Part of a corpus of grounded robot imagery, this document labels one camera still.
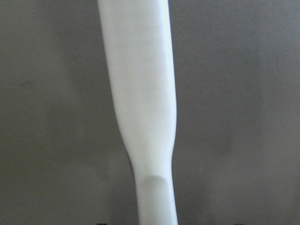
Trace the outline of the white hand brush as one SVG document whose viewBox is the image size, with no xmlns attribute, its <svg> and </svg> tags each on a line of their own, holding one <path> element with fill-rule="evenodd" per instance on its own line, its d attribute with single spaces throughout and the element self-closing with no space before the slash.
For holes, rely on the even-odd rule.
<svg viewBox="0 0 300 225">
<path fill-rule="evenodd" d="M 176 91 L 168 1 L 98 3 L 114 109 L 135 177 L 139 223 L 175 225 Z"/>
</svg>

